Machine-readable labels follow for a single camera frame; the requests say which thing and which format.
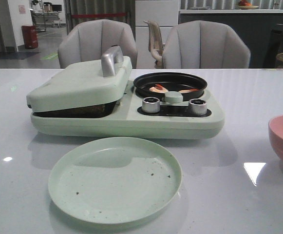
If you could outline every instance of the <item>lid handle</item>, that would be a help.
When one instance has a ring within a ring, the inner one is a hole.
[[[112,46],[101,56],[101,67],[103,77],[115,76],[115,63],[123,62],[123,53],[121,47]]]

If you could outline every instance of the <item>white chair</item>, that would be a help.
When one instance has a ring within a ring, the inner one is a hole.
[[[191,21],[174,26],[163,51],[164,68],[248,68],[250,50],[228,25]]]
[[[144,21],[149,27],[149,52],[155,59],[155,68],[164,68],[163,65],[163,49],[164,45],[162,43],[161,30],[157,22],[154,21]]]
[[[129,56],[132,67],[137,64],[137,47],[131,27],[123,22],[99,19],[78,24],[58,48],[61,68],[76,62],[101,59],[111,46],[121,47],[123,55]]]

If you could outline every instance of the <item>silver knob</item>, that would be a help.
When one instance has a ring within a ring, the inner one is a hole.
[[[146,113],[157,113],[160,111],[160,99],[157,97],[145,97],[142,100],[141,108]]]
[[[191,99],[189,100],[188,111],[197,116],[205,115],[208,111],[207,103],[201,99]]]

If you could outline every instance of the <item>floor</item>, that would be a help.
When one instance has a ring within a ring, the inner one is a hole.
[[[25,59],[0,59],[0,68],[60,68],[57,49],[67,35],[65,26],[47,27],[38,33],[38,47],[20,52],[38,52]]]

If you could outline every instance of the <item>frying pan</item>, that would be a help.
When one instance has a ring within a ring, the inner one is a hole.
[[[133,84],[136,87],[136,91],[139,95],[143,97],[156,97],[159,98],[160,101],[165,101],[165,94],[156,93],[149,90],[156,84],[164,86],[169,91],[198,89],[197,91],[182,94],[183,101],[199,98],[208,85],[207,82],[200,77],[178,72],[158,72],[145,74],[137,77]]]

